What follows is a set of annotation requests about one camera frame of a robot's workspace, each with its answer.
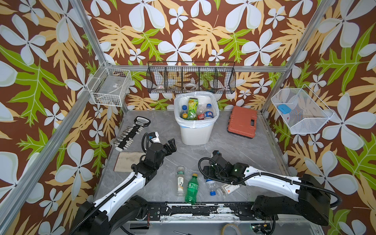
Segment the blue label water bottle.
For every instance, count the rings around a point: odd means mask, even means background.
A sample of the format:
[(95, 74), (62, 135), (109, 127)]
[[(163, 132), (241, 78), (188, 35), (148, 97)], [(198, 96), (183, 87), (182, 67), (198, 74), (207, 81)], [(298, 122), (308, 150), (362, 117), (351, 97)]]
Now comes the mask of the blue label water bottle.
[(206, 185), (209, 189), (210, 196), (216, 196), (216, 183), (214, 180), (206, 179)]
[(187, 105), (183, 105), (183, 106), (182, 106), (182, 111), (181, 111), (181, 113), (180, 113), (180, 117), (181, 117), (181, 118), (182, 118), (182, 115), (183, 115), (184, 113), (187, 113), (187, 114), (188, 114), (188, 107), (187, 107)]

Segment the clear bottle white label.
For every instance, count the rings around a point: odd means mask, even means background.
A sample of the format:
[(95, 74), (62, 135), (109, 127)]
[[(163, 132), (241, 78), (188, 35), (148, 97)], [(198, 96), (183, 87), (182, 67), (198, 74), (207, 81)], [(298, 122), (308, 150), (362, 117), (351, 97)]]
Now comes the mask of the clear bottle white label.
[(226, 197), (240, 188), (240, 185), (224, 184), (216, 189), (216, 194), (222, 197)]

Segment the green soda bottle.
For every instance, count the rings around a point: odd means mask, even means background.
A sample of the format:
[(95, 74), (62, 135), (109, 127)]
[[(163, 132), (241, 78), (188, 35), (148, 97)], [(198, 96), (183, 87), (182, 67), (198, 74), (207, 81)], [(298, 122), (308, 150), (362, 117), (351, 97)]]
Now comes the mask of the green soda bottle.
[(184, 113), (184, 114), (182, 115), (182, 118), (183, 118), (184, 120), (189, 120), (189, 116), (188, 116), (187, 113)]
[(187, 184), (187, 192), (186, 192), (186, 196), (185, 196), (185, 202), (189, 203), (191, 205), (196, 204), (196, 200), (197, 200), (197, 193), (198, 193), (198, 189), (199, 189), (199, 184), (198, 184), (197, 178), (198, 178), (198, 175), (196, 173), (194, 173), (192, 175), (192, 178), (189, 180), (189, 182)]

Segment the white label drink bottle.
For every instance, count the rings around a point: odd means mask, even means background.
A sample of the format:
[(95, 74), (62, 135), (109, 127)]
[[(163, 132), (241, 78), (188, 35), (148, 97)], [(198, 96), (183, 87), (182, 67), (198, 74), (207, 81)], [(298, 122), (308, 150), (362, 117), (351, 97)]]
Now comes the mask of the white label drink bottle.
[(177, 196), (184, 196), (185, 184), (185, 168), (183, 166), (177, 167)]

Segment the red label soda bottle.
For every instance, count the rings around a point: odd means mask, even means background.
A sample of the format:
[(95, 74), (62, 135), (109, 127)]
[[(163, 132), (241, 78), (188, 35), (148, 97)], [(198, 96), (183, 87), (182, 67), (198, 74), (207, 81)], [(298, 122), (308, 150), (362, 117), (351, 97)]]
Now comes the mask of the red label soda bottle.
[(205, 118), (206, 107), (202, 104), (199, 104), (196, 111), (196, 116), (198, 120), (203, 120)]

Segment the tall green yellow bottle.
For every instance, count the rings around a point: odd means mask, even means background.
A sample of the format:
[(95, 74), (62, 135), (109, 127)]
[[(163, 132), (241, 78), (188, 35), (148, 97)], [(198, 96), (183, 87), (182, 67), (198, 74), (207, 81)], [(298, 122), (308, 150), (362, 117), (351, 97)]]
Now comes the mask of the tall green yellow bottle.
[(188, 101), (188, 120), (197, 119), (198, 99), (190, 98)]

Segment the blue cap water bottle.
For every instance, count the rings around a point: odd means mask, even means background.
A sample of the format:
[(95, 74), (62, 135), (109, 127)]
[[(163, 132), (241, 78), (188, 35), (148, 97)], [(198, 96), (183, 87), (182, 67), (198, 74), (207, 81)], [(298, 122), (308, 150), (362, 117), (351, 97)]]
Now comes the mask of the blue cap water bottle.
[(204, 119), (214, 118), (214, 109), (210, 103), (206, 105)]

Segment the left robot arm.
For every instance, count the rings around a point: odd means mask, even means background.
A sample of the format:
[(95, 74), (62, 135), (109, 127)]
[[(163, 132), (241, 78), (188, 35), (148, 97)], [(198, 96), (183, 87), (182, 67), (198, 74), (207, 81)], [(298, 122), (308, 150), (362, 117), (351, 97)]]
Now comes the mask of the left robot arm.
[(69, 234), (109, 235), (127, 221), (147, 216), (148, 202), (133, 195), (155, 177), (164, 158), (176, 150), (175, 139), (163, 145), (156, 138), (140, 162), (131, 166), (133, 172), (124, 181), (95, 202), (86, 201), (80, 206)]

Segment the white plastic trash bin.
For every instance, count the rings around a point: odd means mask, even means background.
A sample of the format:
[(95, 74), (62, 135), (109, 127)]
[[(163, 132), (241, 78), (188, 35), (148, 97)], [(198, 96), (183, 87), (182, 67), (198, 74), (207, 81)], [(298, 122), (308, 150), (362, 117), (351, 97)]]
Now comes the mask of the white plastic trash bin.
[(204, 128), (184, 128), (180, 126), (182, 141), (188, 146), (204, 145), (209, 141), (213, 127), (214, 125)]

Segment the clear bin liner bag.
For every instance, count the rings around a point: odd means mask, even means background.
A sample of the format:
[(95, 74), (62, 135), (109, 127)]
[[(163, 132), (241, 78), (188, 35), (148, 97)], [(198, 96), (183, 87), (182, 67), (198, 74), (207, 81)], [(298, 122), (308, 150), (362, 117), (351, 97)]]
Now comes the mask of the clear bin liner bag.
[[(190, 98), (198, 99), (199, 104), (211, 104), (214, 108), (214, 117), (211, 119), (204, 120), (184, 120), (180, 117), (180, 112), (182, 106), (188, 104)], [(174, 116), (177, 123), (184, 128), (204, 128), (207, 126), (214, 125), (214, 123), (219, 118), (219, 108), (217, 100), (213, 93), (211, 92), (191, 92), (178, 94), (174, 99)]]

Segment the black screwdriver bit holder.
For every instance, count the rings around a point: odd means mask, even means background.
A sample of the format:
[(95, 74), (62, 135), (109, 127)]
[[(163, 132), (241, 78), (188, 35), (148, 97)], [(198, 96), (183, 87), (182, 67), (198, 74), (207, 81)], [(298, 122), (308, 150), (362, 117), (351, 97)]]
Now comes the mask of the black screwdriver bit holder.
[(141, 131), (148, 127), (151, 124), (151, 121), (145, 117), (137, 116), (134, 119), (134, 124), (132, 126), (128, 126), (117, 138), (113, 146), (115, 147), (116, 151), (122, 152), (128, 149), (131, 144), (134, 142), (134, 137), (141, 133)]

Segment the red plastic tool case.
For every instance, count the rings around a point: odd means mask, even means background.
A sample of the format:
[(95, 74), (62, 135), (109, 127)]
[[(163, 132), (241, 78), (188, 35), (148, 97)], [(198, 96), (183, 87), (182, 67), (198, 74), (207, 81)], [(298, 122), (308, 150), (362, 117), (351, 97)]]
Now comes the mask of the red plastic tool case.
[(253, 139), (256, 136), (257, 118), (256, 110), (235, 106), (231, 111), (227, 131)]

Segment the blue object in basket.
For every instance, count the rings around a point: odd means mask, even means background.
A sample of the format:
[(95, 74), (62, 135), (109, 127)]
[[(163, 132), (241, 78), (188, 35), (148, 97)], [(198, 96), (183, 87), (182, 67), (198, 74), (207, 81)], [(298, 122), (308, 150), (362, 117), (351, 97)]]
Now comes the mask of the blue object in basket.
[(286, 104), (280, 104), (278, 105), (277, 109), (284, 115), (289, 114), (292, 109), (289, 108)]

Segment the white mesh basket right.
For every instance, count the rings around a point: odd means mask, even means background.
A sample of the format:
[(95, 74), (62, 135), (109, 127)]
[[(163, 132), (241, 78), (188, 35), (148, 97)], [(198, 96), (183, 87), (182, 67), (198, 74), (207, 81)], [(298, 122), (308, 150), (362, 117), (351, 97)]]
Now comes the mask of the white mesh basket right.
[[(316, 134), (334, 116), (334, 111), (307, 85), (280, 89), (271, 99), (291, 134)], [(278, 105), (286, 104), (292, 111), (282, 114)]]

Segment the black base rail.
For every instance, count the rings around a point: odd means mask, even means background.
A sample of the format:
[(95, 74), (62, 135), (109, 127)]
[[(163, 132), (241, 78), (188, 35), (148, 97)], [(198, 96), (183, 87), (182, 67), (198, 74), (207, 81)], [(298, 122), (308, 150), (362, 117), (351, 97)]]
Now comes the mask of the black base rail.
[(277, 215), (266, 215), (255, 211), (253, 202), (207, 202), (195, 205), (187, 203), (149, 202), (142, 215), (150, 221), (162, 221), (166, 218), (209, 219), (229, 218), (239, 221), (279, 220)]

